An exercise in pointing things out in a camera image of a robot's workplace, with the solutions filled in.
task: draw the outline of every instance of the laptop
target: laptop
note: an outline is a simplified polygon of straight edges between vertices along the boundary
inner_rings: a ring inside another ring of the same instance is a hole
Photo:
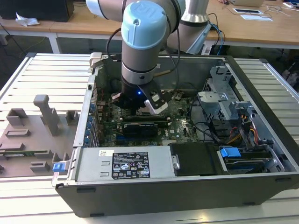
[[[229,0],[235,6],[260,7],[264,0]]]

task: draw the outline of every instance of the power supply label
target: power supply label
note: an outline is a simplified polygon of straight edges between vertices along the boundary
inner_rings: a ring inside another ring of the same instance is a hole
[[[113,153],[112,178],[115,180],[150,178],[148,152]]]

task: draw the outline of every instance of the blue drive latch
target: blue drive latch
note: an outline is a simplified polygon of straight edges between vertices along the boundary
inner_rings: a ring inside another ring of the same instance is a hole
[[[68,161],[54,163],[53,172],[64,172],[67,170],[66,163]]]
[[[241,153],[238,148],[224,147],[220,150],[222,157],[240,157]]]

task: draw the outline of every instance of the gray floor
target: gray floor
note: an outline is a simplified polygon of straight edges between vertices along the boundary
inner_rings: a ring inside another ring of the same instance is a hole
[[[29,37],[29,36],[14,36],[14,39],[19,43],[23,50],[26,50],[32,45],[27,52],[36,53],[52,53],[50,42],[47,38],[43,37]],[[90,54],[92,52],[105,52],[106,41],[105,40],[92,40],[93,50],[88,47],[86,39],[72,39],[72,38],[59,38],[59,43],[63,53],[72,54]],[[110,45],[110,52],[119,53],[121,51],[121,42],[112,41]],[[253,48],[248,47],[230,47],[227,50],[227,54],[235,58],[250,58]],[[286,68],[285,57],[277,61],[276,58],[281,56],[280,49],[255,49],[252,53],[252,58],[265,58],[267,59],[278,72],[282,72]],[[21,54],[21,50],[17,47],[13,39],[8,39],[8,45],[0,46],[0,89],[13,74],[15,69],[19,66],[20,62],[24,58]]]

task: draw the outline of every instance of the motherboard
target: motherboard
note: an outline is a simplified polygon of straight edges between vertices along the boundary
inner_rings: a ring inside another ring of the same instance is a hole
[[[173,93],[168,108],[151,115],[148,108],[124,110],[112,104],[109,95],[100,96],[97,118],[101,147],[167,146],[175,142],[197,142],[189,120],[192,98]]]

